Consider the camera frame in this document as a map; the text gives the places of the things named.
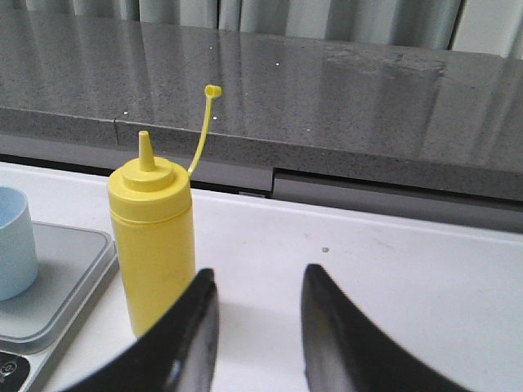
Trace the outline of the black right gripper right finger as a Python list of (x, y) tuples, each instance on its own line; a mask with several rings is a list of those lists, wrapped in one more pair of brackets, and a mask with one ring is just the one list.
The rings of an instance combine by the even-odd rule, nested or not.
[(309, 264), (301, 294), (310, 391), (464, 391), (380, 330), (327, 271)]

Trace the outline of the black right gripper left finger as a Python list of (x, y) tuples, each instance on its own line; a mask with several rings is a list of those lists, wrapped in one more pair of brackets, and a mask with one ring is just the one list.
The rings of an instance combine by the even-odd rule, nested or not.
[(209, 391), (218, 341), (215, 275), (212, 269), (202, 269), (148, 332), (67, 390)]

